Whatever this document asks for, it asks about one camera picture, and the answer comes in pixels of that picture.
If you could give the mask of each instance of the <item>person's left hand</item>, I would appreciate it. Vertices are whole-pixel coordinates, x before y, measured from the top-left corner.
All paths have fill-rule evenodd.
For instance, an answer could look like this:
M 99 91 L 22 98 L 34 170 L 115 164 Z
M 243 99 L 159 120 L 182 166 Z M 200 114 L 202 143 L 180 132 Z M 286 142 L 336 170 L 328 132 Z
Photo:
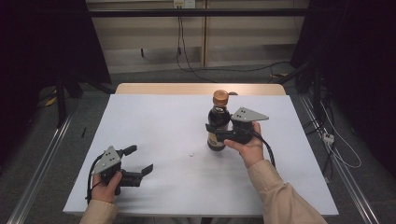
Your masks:
M 111 178 L 108 185 L 106 185 L 99 175 L 94 175 L 92 177 L 92 185 L 95 187 L 92 189 L 92 199 L 106 203 L 113 203 L 115 199 L 115 190 L 117 185 L 120 183 L 121 178 L 122 173 L 117 171 Z

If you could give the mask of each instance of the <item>gray carpet floor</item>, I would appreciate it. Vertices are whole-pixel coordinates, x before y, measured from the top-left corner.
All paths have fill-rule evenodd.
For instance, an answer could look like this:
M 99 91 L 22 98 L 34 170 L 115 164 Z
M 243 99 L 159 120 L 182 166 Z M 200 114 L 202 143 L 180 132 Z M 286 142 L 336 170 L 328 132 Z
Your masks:
M 259 69 L 262 66 L 233 66 L 226 69 L 258 69 L 249 72 L 236 72 L 231 70 L 209 70 L 184 72 L 181 70 L 155 71 L 133 74 L 112 75 L 116 88 L 122 82 L 208 82 L 210 79 L 221 83 L 267 83 L 277 77 L 271 74 L 283 74 L 291 71 L 287 64 L 278 64 L 272 69 Z M 78 223 L 79 217 L 67 215 L 62 212 L 68 195 L 73 188 L 73 181 L 78 175 L 90 148 L 96 129 L 105 111 L 109 95 L 81 84 L 84 94 L 81 99 L 67 98 L 67 108 L 77 106 L 70 126 L 65 133 L 64 140 L 55 155 L 45 179 L 40 186 L 34 203 L 25 218 L 25 223 Z M 310 121 L 301 101 L 301 94 L 297 93 L 293 81 L 284 85 L 290 96 L 302 125 Z M 374 208 L 381 223 L 396 223 L 396 181 L 373 157 L 363 139 L 354 134 L 353 127 L 337 106 L 332 101 L 334 112 L 334 125 L 336 130 L 348 143 L 353 146 L 361 157 L 362 166 L 350 169 L 361 190 Z M 27 183 L 40 163 L 47 146 L 54 135 L 57 124 L 57 105 L 38 105 L 32 122 L 25 132 L 20 143 L 12 150 L 3 173 L 0 176 L 0 223 L 7 223 Z M 327 153 L 317 133 L 307 135 L 307 139 L 322 167 L 325 164 Z M 347 146 L 338 136 L 335 143 L 345 161 L 356 164 L 357 160 Z M 330 167 L 326 170 L 330 177 Z M 335 204 L 340 212 L 339 216 L 326 217 L 329 223 L 364 223 L 355 202 L 352 200 L 347 188 L 337 171 L 333 170 L 331 183 L 328 187 L 332 193 Z M 199 218 L 163 218 L 163 217 L 117 217 L 116 223 L 199 223 Z M 212 223 L 262 223 L 261 218 L 215 218 Z

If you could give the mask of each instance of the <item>white tabletop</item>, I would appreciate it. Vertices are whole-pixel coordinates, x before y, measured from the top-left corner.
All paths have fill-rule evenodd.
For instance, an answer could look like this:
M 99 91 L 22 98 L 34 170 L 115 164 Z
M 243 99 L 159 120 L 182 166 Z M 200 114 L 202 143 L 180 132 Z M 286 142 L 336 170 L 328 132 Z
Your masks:
M 261 121 L 262 135 L 284 180 L 322 215 L 337 215 L 289 96 L 231 96 L 230 112 L 240 106 L 269 116 Z M 121 214 L 262 216 L 262 203 L 238 153 L 227 147 L 214 152 L 206 145 L 211 107 L 212 95 L 112 95 L 64 212 L 85 211 L 88 172 L 98 155 L 108 146 L 137 145 L 136 152 L 122 158 L 122 168 L 139 172 L 153 163 L 154 170 L 140 188 L 121 188 L 116 200 Z

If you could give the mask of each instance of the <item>dark plastic bottle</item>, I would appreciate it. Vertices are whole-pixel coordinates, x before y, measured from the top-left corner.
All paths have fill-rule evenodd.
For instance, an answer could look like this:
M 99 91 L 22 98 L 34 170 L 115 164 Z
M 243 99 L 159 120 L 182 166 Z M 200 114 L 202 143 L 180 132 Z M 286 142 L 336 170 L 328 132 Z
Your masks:
M 209 111 L 208 120 L 209 125 L 214 129 L 228 129 L 228 123 L 230 122 L 230 112 L 227 110 L 228 103 L 228 92 L 227 91 L 215 91 L 213 94 L 213 108 Z M 209 132 L 207 138 L 207 145 L 214 151 L 222 151 L 225 148 L 223 142 L 218 142 L 216 136 Z

